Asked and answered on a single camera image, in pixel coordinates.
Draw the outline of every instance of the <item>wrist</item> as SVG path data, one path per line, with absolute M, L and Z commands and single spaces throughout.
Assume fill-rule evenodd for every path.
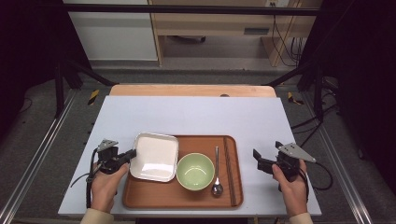
M 95 209 L 104 213 L 110 213 L 111 208 L 109 209 L 109 205 L 110 202 L 108 202 L 107 200 L 92 200 L 91 209 Z
M 288 209 L 287 212 L 288 212 L 288 216 L 289 217 L 295 217 L 295 216 L 298 216 L 298 215 L 303 214 L 303 213 L 308 213 L 308 210 L 306 208 L 299 209 L 299 210 L 293 210 L 293 211 L 290 211 Z

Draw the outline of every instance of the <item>table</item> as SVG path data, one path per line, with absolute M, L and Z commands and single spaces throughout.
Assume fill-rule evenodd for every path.
M 128 90 L 133 92 L 139 88 L 146 91 L 144 93 L 146 95 L 142 96 L 138 93 L 135 96 L 127 95 Z M 245 93 L 245 97 L 238 97 L 236 92 L 243 89 L 250 91 L 250 94 Z M 159 90 L 171 96 L 159 96 Z M 176 96 L 176 90 L 182 93 Z M 198 92 L 204 90 L 212 91 L 212 93 L 207 96 L 197 96 Z M 196 93 L 186 96 L 188 92 Z M 234 97 L 213 97 L 219 93 Z M 92 151 L 103 138 L 119 141 L 119 152 L 123 152 L 131 149 L 134 138 L 142 132 L 171 135 L 222 134 L 233 137 L 238 150 L 244 202 L 239 207 L 230 209 L 128 209 L 122 205 L 122 194 L 119 193 L 115 197 L 115 205 L 111 211 L 115 216 L 274 217 L 286 215 L 282 195 L 277 190 L 277 182 L 270 175 L 257 170 L 257 162 L 252 156 L 252 150 L 256 148 L 264 158 L 274 160 L 277 155 L 275 141 L 284 144 L 294 142 L 283 105 L 280 99 L 275 97 L 272 88 L 190 85 L 115 86 L 104 101 L 72 181 L 88 172 Z M 126 177 L 121 180 L 118 192 L 123 191 L 125 180 Z M 59 209 L 60 215 L 70 217 L 84 215 L 85 186 L 84 181 L 78 181 L 73 188 L 68 189 Z M 313 193 L 309 195 L 308 211 L 313 216 L 321 215 L 318 201 Z

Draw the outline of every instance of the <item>green bowl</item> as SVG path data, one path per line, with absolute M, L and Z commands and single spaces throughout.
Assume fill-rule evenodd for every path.
M 200 190 L 206 188 L 215 176 L 212 160 L 201 153 L 191 153 L 177 164 L 176 177 L 185 189 Z

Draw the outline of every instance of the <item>chopsticks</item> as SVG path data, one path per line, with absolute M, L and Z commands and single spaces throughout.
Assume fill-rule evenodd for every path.
M 225 160 L 227 166 L 227 176 L 228 176 L 228 184 L 230 187 L 230 194 L 231 194 L 231 206 L 236 206 L 236 199 L 235 199 L 235 189 L 233 187 L 233 169 L 231 167 L 230 155 L 228 152 L 228 144 L 227 138 L 223 138 L 224 142 L 224 151 L 225 151 Z

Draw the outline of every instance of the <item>robotic hand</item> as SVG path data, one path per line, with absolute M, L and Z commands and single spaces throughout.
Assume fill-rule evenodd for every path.
M 124 163 L 129 163 L 132 158 L 136 157 L 136 149 L 131 149 L 119 155 L 119 148 L 114 147 L 117 143 L 116 141 L 104 139 L 97 148 L 99 158 L 97 167 L 107 175 L 114 174 Z
M 276 142 L 275 147 L 279 149 L 276 161 L 270 161 L 262 158 L 262 155 L 253 148 L 253 157 L 258 162 L 258 170 L 264 171 L 269 175 L 273 175 L 272 165 L 276 164 L 282 170 L 289 182 L 292 182 L 301 174 L 299 159 L 316 162 L 315 158 L 311 157 L 302 148 L 295 144 L 287 144 L 283 146 L 280 142 Z

